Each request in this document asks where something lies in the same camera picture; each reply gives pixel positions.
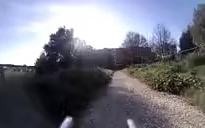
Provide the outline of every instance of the gravel path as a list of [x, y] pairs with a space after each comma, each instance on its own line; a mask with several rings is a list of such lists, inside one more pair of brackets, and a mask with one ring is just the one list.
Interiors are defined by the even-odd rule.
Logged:
[[122, 72], [114, 73], [109, 89], [80, 119], [80, 128], [205, 128], [205, 115], [183, 98], [151, 90]]

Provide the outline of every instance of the dirt path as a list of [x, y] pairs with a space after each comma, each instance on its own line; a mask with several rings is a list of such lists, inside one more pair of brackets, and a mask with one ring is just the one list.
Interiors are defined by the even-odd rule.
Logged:
[[114, 74], [107, 92], [80, 119], [81, 128], [205, 128], [205, 115], [183, 98], [151, 90], [122, 72]]

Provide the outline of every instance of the bare tree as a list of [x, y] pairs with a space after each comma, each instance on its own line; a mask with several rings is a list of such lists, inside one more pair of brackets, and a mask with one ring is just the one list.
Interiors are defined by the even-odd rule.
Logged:
[[148, 46], [147, 39], [139, 33], [128, 32], [124, 40], [123, 47], [146, 47]]
[[152, 47], [161, 57], [176, 52], [176, 41], [171, 37], [171, 32], [162, 24], [158, 24], [154, 30]]

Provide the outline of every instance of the white handlebar grip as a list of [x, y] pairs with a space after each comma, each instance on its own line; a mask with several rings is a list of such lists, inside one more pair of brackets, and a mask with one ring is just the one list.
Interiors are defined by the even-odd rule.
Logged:
[[132, 119], [127, 119], [128, 128], [136, 128], [135, 123]]
[[70, 116], [67, 116], [65, 120], [62, 122], [62, 125], [60, 128], [71, 128], [73, 125], [73, 118]]

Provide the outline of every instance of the tree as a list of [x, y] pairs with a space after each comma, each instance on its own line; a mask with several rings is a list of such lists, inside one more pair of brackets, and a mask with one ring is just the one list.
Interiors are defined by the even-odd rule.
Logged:
[[50, 35], [48, 44], [44, 45], [44, 52], [36, 61], [37, 71], [53, 72], [72, 64], [74, 58], [73, 32], [73, 29], [60, 27], [56, 33]]
[[199, 4], [194, 10], [191, 32], [197, 45], [205, 43], [205, 4]]
[[181, 51], [185, 51], [182, 54], [186, 55], [190, 52], [193, 52], [193, 50], [189, 50], [192, 48], [195, 48], [196, 45], [193, 43], [193, 37], [191, 35], [191, 31], [190, 31], [190, 26], [188, 26], [188, 28], [186, 29], [186, 31], [183, 31], [180, 37], [180, 49]]
[[152, 48], [160, 56], [167, 56], [177, 52], [176, 41], [171, 37], [170, 31], [161, 24], [158, 24], [152, 37]]
[[148, 46], [147, 39], [139, 33], [128, 32], [126, 39], [122, 43], [123, 47], [146, 47]]

